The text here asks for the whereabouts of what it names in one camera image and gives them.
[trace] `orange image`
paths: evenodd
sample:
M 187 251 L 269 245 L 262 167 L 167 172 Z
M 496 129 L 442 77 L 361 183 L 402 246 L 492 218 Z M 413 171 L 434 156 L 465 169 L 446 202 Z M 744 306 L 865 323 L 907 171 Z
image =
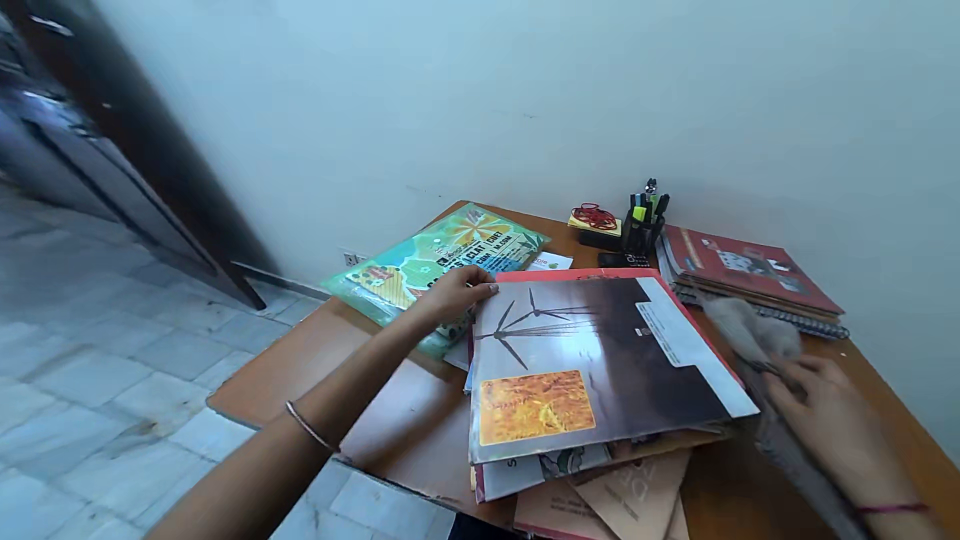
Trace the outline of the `orange image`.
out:
M 482 446 L 595 427 L 579 370 L 480 383 Z

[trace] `stack of books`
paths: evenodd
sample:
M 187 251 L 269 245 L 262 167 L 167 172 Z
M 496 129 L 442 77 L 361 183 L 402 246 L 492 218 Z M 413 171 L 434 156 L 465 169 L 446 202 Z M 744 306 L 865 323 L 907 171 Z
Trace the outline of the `stack of books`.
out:
M 516 527 L 547 538 L 661 540 L 682 515 L 689 449 L 758 413 L 742 383 L 656 270 L 496 278 L 465 388 L 476 500 L 520 493 Z M 631 501 L 640 486 L 651 496 Z M 551 529 L 564 522 L 557 512 L 599 532 Z
M 840 326 L 843 309 L 782 248 L 666 225 L 657 259 L 663 278 L 685 303 L 733 296 L 800 331 L 825 337 L 850 335 Z

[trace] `wall socket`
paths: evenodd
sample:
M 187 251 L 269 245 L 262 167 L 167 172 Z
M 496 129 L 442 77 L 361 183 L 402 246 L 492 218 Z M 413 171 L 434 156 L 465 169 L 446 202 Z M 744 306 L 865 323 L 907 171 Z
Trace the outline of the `wall socket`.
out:
M 367 260 L 367 257 L 344 251 L 344 262 L 350 268 L 356 266 L 357 264 L 360 264 L 364 260 Z

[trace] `white wall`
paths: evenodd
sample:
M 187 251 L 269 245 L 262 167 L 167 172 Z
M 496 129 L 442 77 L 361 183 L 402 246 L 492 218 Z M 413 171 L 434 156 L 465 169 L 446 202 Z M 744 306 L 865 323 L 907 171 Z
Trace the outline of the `white wall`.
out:
M 671 222 L 788 248 L 960 458 L 955 2 L 96 3 L 285 276 L 656 176 Z

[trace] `book spine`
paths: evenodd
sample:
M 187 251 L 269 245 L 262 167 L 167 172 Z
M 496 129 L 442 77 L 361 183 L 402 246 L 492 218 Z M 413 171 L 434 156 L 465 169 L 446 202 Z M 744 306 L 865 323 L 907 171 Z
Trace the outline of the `book spine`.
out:
M 692 287 L 674 283 L 673 292 L 677 295 L 677 298 L 679 298 L 681 302 L 687 304 L 688 306 L 700 305 L 700 301 L 697 299 L 696 293 Z M 703 291 L 703 294 L 706 295 L 708 299 L 723 296 L 706 291 Z M 756 311 L 757 315 L 761 317 L 771 317 L 786 323 L 790 323 L 791 325 L 797 327 L 797 330 L 803 333 L 825 337 L 827 339 L 847 339 L 850 337 L 850 331 L 840 325 L 818 321 L 812 317 L 804 317 L 802 315 L 790 313 L 789 311 L 783 311 L 782 309 L 776 309 L 774 307 L 758 306 L 749 302 L 748 304 L 750 304 L 754 311 Z

